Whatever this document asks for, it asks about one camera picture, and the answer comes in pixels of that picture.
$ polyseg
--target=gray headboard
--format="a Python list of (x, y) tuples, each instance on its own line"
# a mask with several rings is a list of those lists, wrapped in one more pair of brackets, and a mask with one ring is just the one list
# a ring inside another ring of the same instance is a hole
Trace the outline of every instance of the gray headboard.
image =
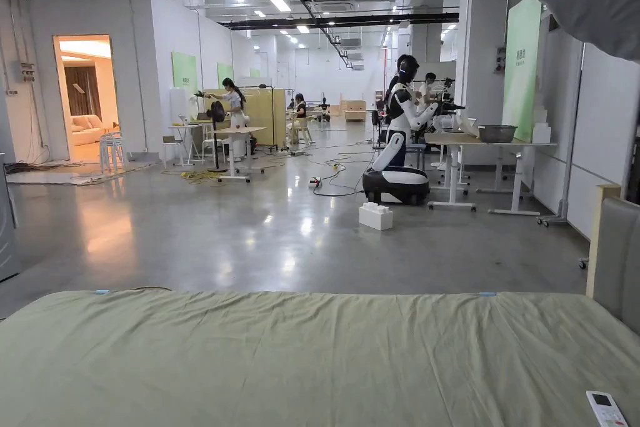
[(640, 206), (603, 201), (596, 266), (593, 298), (640, 335)]

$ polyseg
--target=curtain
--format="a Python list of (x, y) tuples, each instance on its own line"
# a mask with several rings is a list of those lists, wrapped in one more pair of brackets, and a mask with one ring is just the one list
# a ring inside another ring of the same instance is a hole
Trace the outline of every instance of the curtain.
[(69, 93), (69, 108), (72, 115), (95, 114), (102, 121), (100, 97), (98, 96), (98, 76), (95, 66), (65, 66), (66, 91)]

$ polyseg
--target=humanoid robot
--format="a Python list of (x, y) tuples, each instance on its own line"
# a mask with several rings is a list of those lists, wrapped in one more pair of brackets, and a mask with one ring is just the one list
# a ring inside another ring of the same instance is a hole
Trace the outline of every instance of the humanoid robot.
[(429, 178), (417, 168), (404, 166), (406, 143), (411, 130), (422, 129), (433, 117), (437, 104), (418, 113), (407, 85), (414, 80), (420, 65), (407, 56), (398, 71), (398, 81), (391, 87), (388, 115), (391, 124), (387, 131), (386, 147), (362, 177), (362, 186), (369, 202), (380, 203), (382, 193), (388, 193), (403, 204), (419, 205), (429, 194)]

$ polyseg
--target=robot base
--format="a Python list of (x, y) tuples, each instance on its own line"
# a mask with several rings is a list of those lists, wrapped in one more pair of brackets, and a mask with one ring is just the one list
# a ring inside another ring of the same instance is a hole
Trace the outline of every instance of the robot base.
[(369, 202), (380, 204), (382, 194), (388, 193), (403, 204), (418, 206), (429, 194), (429, 178), (424, 171), (411, 167), (369, 169), (362, 177), (362, 187)]

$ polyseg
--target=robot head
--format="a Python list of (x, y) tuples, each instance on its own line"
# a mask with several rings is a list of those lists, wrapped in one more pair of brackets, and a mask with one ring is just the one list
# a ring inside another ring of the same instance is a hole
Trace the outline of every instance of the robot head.
[(418, 63), (418, 60), (416, 60), (412, 55), (407, 55), (400, 63), (400, 68), (398, 69), (398, 81), (405, 85), (413, 82), (419, 68), (420, 64)]

